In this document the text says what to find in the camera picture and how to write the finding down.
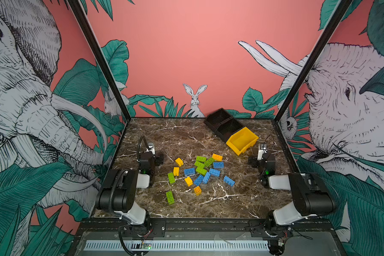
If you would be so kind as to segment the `yellow plastic bin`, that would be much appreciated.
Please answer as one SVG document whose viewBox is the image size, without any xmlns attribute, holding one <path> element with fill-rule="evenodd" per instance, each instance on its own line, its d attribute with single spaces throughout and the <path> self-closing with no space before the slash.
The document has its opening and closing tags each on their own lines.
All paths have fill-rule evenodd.
<svg viewBox="0 0 384 256">
<path fill-rule="evenodd" d="M 240 156 L 246 150 L 256 144 L 259 137 L 250 129 L 244 127 L 230 136 L 226 145 L 237 155 Z"/>
</svg>

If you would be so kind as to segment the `green lego top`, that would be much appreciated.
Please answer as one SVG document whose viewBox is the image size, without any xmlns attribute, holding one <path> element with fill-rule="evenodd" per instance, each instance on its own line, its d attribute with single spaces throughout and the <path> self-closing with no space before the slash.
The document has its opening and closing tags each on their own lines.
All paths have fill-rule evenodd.
<svg viewBox="0 0 384 256">
<path fill-rule="evenodd" d="M 204 163 L 207 161 L 207 158 L 203 156 L 197 156 L 196 161 Z"/>
<path fill-rule="evenodd" d="M 212 157 L 210 157 L 209 159 L 207 159 L 205 162 L 204 162 L 204 167 L 207 168 L 207 167 L 210 167 L 216 160 L 213 159 Z"/>
</svg>

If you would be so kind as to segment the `black bin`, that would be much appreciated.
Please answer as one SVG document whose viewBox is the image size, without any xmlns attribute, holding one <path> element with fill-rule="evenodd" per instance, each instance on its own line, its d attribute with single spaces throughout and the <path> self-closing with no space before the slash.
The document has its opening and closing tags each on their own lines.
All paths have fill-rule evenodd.
<svg viewBox="0 0 384 256">
<path fill-rule="evenodd" d="M 215 134 L 224 143 L 226 143 L 233 134 L 237 133 L 242 128 L 244 128 L 244 125 L 232 117 L 228 120 L 223 121 L 216 129 Z"/>
<path fill-rule="evenodd" d="M 222 122 L 230 119 L 232 116 L 223 108 L 209 114 L 204 120 L 204 124 L 206 124 L 211 130 L 215 131 Z"/>
</svg>

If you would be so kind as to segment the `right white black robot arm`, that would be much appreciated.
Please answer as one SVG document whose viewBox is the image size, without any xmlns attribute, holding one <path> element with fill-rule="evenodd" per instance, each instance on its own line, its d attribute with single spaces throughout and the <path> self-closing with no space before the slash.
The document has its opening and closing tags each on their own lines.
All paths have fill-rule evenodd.
<svg viewBox="0 0 384 256">
<path fill-rule="evenodd" d="M 270 153 L 250 156 L 248 164 L 257 168 L 260 182 L 265 188 L 289 191 L 292 201 L 287 205 L 269 212 L 263 224 L 265 230 L 272 232 L 277 228 L 290 226 L 309 217 L 330 214 L 337 208 L 329 189 L 316 173 L 275 173 L 275 156 Z"/>
</svg>

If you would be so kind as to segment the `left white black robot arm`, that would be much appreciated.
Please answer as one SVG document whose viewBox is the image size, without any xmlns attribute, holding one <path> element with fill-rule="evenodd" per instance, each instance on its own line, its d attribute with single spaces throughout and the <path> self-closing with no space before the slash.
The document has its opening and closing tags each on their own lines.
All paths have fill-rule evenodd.
<svg viewBox="0 0 384 256">
<path fill-rule="evenodd" d="M 113 214 L 129 225 L 149 228 L 149 213 L 135 201 L 135 194 L 137 189 L 153 185 L 155 169 L 163 162 L 162 154 L 147 151 L 140 154 L 138 169 L 109 170 L 96 197 L 96 209 Z"/>
</svg>

